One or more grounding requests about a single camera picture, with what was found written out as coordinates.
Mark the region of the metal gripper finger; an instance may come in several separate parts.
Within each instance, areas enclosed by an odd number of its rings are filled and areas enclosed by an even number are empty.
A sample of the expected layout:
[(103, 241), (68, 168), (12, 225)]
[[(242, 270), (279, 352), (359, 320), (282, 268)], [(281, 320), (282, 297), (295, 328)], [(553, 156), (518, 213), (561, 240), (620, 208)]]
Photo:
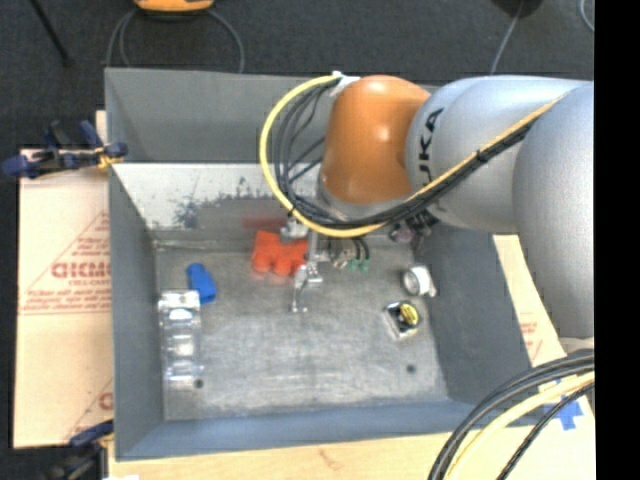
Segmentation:
[(296, 240), (306, 239), (308, 227), (299, 222), (295, 217), (287, 217), (280, 227), (279, 236), (282, 243), (291, 243)]
[(311, 289), (318, 288), (323, 283), (316, 262), (308, 262), (298, 268), (293, 279), (293, 296), (291, 311), (294, 313), (308, 310), (307, 299)]

